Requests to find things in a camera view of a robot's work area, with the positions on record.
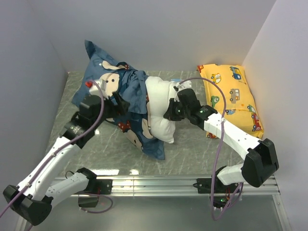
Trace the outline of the blue cartoon pillowcase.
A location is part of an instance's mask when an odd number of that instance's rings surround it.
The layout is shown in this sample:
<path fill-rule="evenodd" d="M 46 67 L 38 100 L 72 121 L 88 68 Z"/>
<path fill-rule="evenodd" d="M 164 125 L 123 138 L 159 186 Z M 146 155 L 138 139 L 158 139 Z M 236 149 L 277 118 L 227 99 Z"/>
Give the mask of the blue cartoon pillowcase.
<path fill-rule="evenodd" d="M 72 104 L 79 106 L 90 94 L 91 80 L 103 82 L 105 100 L 103 117 L 119 127 L 127 138 L 144 154 L 157 160 L 165 159 L 164 143 L 150 132 L 149 95 L 145 81 L 148 76 L 126 62 L 114 59 L 105 50 L 86 40 L 89 64 L 82 84 Z"/>

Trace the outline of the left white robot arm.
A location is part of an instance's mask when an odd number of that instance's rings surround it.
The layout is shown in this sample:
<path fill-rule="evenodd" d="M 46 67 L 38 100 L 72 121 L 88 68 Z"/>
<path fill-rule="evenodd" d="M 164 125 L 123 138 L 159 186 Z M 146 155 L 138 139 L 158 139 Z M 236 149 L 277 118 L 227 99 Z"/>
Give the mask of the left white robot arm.
<path fill-rule="evenodd" d="M 67 122 L 53 147 L 36 168 L 18 185 L 8 185 L 3 196 L 11 208 L 31 225 L 41 224 L 60 202 L 75 193 L 98 196 L 103 186 L 97 175 L 87 168 L 77 170 L 67 179 L 52 185 L 66 163 L 95 135 L 107 118 L 124 116 L 130 104 L 114 92 L 109 99 L 86 96 Z"/>

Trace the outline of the white pillow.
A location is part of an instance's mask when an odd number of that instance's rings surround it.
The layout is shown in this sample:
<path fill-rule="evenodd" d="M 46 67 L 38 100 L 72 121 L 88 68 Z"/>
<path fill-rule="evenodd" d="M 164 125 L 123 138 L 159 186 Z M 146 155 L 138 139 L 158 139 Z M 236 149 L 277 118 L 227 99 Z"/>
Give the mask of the white pillow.
<path fill-rule="evenodd" d="M 148 120 L 143 121 L 142 127 L 148 126 L 144 135 L 153 136 L 166 143 L 174 143 L 176 125 L 174 121 L 163 118 L 167 111 L 170 98 L 178 99 L 174 90 L 176 81 L 162 80 L 160 77 L 147 77 L 145 81 L 148 102 L 146 103 Z"/>

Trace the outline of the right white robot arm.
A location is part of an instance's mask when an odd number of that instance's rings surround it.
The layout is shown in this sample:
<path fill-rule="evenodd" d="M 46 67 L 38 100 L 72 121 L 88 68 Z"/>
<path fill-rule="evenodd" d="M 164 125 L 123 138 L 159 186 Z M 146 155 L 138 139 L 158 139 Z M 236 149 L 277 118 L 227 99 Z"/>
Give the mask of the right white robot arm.
<path fill-rule="evenodd" d="M 164 118 L 171 121 L 187 119 L 201 130 L 212 133 L 230 146 L 243 159 L 243 164 L 215 169 L 211 192 L 223 192 L 236 183 L 258 188 L 278 169 L 274 143 L 254 137 L 231 122 L 209 105 L 201 105 L 192 89 L 176 89 L 176 98 L 169 100 Z"/>

